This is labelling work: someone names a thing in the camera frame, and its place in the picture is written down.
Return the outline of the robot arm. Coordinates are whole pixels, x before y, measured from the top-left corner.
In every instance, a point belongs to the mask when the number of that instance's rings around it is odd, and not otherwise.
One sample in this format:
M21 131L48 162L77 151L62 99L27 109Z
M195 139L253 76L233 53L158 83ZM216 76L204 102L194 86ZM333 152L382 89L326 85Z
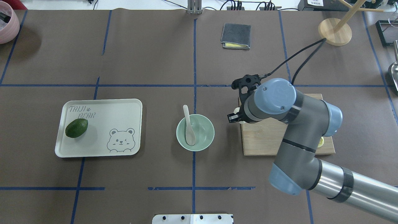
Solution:
M341 110L301 93L284 78L260 80L258 75L247 75L232 82L241 106L227 117L230 123L275 119L287 125L269 175L271 185L290 195L312 190L397 222L396 187L315 157L321 138L333 136L340 128Z

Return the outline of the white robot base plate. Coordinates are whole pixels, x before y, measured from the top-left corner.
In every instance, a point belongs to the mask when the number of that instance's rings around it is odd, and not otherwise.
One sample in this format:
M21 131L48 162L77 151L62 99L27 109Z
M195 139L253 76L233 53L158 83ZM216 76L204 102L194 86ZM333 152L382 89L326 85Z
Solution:
M233 224L232 214L158 214L152 224Z

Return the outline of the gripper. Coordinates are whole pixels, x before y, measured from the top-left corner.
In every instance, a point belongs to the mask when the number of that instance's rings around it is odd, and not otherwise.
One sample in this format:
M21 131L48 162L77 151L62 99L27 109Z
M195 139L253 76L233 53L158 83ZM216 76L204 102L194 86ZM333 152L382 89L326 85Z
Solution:
M227 119L229 123L236 123L236 122L239 122L239 124L247 123L247 116L244 110L239 110L238 113L228 114Z

